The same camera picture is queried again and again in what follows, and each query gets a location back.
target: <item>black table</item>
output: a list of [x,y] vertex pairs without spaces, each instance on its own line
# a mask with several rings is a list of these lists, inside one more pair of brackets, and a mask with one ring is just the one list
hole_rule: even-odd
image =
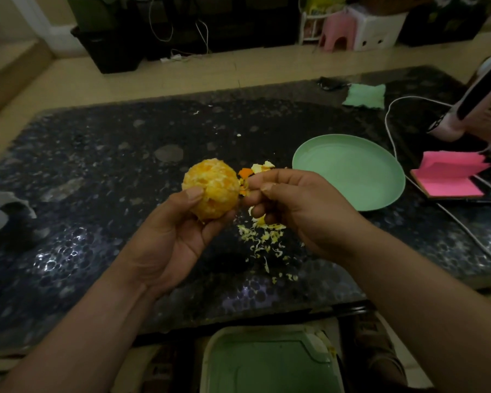
[[[454,103],[465,91],[431,67],[349,79],[385,83],[387,105],[408,94]],[[0,190],[28,200],[38,215],[29,219],[22,207],[5,207],[12,222],[0,237],[0,350],[39,342],[200,160],[220,158],[237,171],[264,160],[291,167],[296,148],[325,133],[361,136],[389,150],[384,111],[341,106],[346,91],[328,93],[301,81],[35,118],[0,160]],[[394,105],[390,120],[404,169],[417,165],[422,150],[443,146],[422,132],[444,111],[414,99]],[[482,176],[491,182],[491,170]],[[450,209],[491,249],[491,207]],[[396,203],[366,217],[473,288],[491,287],[491,259],[411,185]],[[248,220],[242,213],[236,224]],[[245,262],[250,243],[230,227],[187,280],[156,303],[142,332],[365,299],[346,271],[316,259],[291,232],[284,244],[289,265],[270,256],[269,275],[260,260]],[[280,272],[298,281],[273,284]]]

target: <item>sticky note pad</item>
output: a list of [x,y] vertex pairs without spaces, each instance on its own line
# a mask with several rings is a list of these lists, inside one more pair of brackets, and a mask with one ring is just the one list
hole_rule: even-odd
[[385,84],[373,86],[351,84],[344,106],[367,107],[369,109],[384,109]]
[[427,151],[420,168],[411,175],[429,197],[481,197],[484,193],[470,177],[491,166],[484,159],[478,153]]

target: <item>hand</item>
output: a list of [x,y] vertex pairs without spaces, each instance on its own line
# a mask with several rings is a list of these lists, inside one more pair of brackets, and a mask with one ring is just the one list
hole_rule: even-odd
[[144,283],[154,298],[184,280],[202,251],[235,217],[233,210],[203,225],[190,212],[202,195],[201,187],[191,187],[169,196],[151,212],[114,262],[132,279]]
[[341,262],[353,256],[367,235],[379,231],[314,172],[271,170],[248,182],[251,193],[243,203],[255,206],[252,216],[266,214],[266,223],[289,226],[322,258]]

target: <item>peeled orange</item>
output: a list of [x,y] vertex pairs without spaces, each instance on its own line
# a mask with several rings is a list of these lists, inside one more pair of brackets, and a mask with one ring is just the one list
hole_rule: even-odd
[[201,221],[220,218],[238,203],[240,183],[223,161],[210,159],[193,165],[184,176],[182,190],[193,186],[204,189],[202,201],[192,209]]

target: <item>wall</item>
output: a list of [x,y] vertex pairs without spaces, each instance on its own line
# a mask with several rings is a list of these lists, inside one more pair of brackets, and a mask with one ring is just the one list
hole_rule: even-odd
[[75,17],[67,0],[35,0],[53,26],[72,25]]
[[0,43],[35,38],[36,35],[11,0],[0,0]]

